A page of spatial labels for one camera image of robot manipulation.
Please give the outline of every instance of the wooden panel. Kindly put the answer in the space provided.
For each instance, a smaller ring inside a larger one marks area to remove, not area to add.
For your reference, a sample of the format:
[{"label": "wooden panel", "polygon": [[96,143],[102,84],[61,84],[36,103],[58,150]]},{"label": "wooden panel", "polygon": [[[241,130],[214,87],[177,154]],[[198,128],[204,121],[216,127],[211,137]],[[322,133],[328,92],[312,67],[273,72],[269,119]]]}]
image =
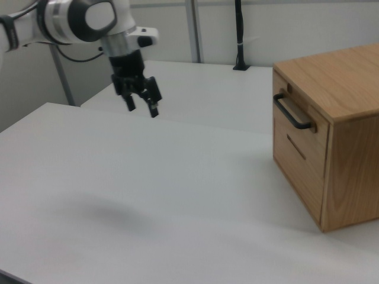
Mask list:
[{"label": "wooden panel", "polygon": [[[291,94],[285,89],[286,81],[274,72],[274,94],[285,92],[290,98],[297,98],[295,89]],[[294,128],[274,106],[274,158],[313,218],[320,222],[329,124],[304,101],[299,107],[316,123],[317,132]]]},{"label": "wooden panel", "polygon": [[274,69],[332,124],[379,113],[379,44],[279,62]]},{"label": "wooden panel", "polygon": [[326,231],[379,217],[379,117],[333,128]]}]

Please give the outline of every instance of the gray floor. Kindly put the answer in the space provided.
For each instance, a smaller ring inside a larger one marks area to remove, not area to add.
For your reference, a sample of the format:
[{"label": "gray floor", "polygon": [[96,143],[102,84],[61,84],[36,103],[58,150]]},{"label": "gray floor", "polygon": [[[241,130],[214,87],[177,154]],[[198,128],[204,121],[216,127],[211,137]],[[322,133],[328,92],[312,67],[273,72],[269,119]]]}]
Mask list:
[{"label": "gray floor", "polygon": [[0,274],[0,284],[24,284],[24,283],[16,281],[14,279],[9,278],[8,276],[4,276]]}]

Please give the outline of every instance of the wood grain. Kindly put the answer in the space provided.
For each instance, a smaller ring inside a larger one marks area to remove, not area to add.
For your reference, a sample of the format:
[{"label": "wood grain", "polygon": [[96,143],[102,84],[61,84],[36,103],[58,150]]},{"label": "wood grain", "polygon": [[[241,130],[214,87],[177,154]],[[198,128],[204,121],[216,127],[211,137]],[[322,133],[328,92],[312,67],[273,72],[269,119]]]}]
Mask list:
[{"label": "wood grain", "polygon": [[379,217],[379,117],[335,125],[322,227]]},{"label": "wood grain", "polygon": [[[292,94],[288,94],[285,88],[286,81],[274,72],[274,94],[285,92],[289,98],[296,98],[296,90],[293,89]],[[304,102],[300,102],[298,106],[316,123],[317,133],[296,129],[274,106],[274,159],[307,205],[313,218],[319,222],[329,123]]]},{"label": "wood grain", "polygon": [[274,70],[331,124],[379,114],[379,44],[279,62]]}]

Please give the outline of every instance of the black cable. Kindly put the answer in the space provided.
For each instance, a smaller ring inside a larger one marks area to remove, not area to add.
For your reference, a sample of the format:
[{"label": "black cable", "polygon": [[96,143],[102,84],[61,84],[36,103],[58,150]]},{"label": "black cable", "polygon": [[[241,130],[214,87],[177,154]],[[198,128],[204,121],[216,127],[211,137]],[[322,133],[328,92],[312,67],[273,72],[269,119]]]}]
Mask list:
[{"label": "black cable", "polygon": [[17,20],[24,15],[28,14],[29,12],[33,11],[34,9],[37,8],[37,1],[33,2],[29,7],[27,7],[25,10],[21,11],[20,14],[17,14],[16,16],[13,17],[13,20]]},{"label": "black cable", "polygon": [[43,43],[41,41],[39,41],[37,43],[40,43],[40,44],[49,44],[49,45],[55,46],[57,48],[57,50],[58,50],[58,52],[59,52],[60,55],[62,55],[65,59],[70,60],[72,62],[76,62],[76,63],[90,62],[90,61],[93,61],[93,60],[99,58],[100,56],[104,55],[104,52],[102,52],[102,53],[99,53],[98,55],[96,55],[96,56],[94,56],[92,58],[84,59],[84,60],[78,60],[78,59],[71,58],[68,55],[65,55],[64,52],[60,49],[60,47],[58,45],[56,45],[55,43]]}]

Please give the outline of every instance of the black stand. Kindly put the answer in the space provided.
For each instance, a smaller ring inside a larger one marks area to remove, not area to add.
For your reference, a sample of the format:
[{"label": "black stand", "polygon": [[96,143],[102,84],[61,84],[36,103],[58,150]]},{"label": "black stand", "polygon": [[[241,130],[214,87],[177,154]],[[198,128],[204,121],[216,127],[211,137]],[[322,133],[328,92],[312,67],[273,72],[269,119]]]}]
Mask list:
[{"label": "black stand", "polygon": [[233,70],[246,71],[249,69],[249,65],[245,64],[243,58],[243,16],[242,16],[242,7],[241,0],[236,0],[236,24],[237,24],[237,62]]}]

